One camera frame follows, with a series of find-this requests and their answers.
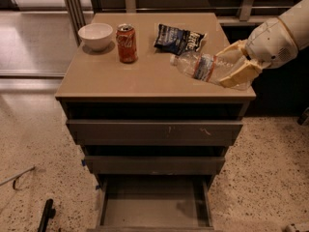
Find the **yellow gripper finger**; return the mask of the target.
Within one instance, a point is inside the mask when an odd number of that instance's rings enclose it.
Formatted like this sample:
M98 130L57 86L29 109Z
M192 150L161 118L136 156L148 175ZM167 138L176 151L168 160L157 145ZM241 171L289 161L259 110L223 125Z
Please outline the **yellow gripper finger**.
M219 83L225 88L232 88L243 83L251 82L262 72L257 61L239 59L234 64L220 66Z
M245 49L246 44L247 40L236 41L216 53L216 56L225 60L238 60L242 56L246 57L248 55Z

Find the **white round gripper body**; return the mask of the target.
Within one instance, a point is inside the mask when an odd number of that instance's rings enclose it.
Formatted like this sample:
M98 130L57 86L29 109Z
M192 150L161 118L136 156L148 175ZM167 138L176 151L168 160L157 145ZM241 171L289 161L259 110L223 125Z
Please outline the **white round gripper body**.
M247 39L245 50L263 69L277 69L293 60L298 48L288 27L279 17L255 28Z

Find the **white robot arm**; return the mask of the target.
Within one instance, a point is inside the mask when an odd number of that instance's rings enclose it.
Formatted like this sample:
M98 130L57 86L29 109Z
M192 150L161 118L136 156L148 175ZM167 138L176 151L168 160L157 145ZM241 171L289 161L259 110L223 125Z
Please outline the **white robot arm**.
M246 40L217 53L233 67L218 82L235 87L251 82L265 69L277 69L309 46L309 0L302 0L278 17L255 28Z

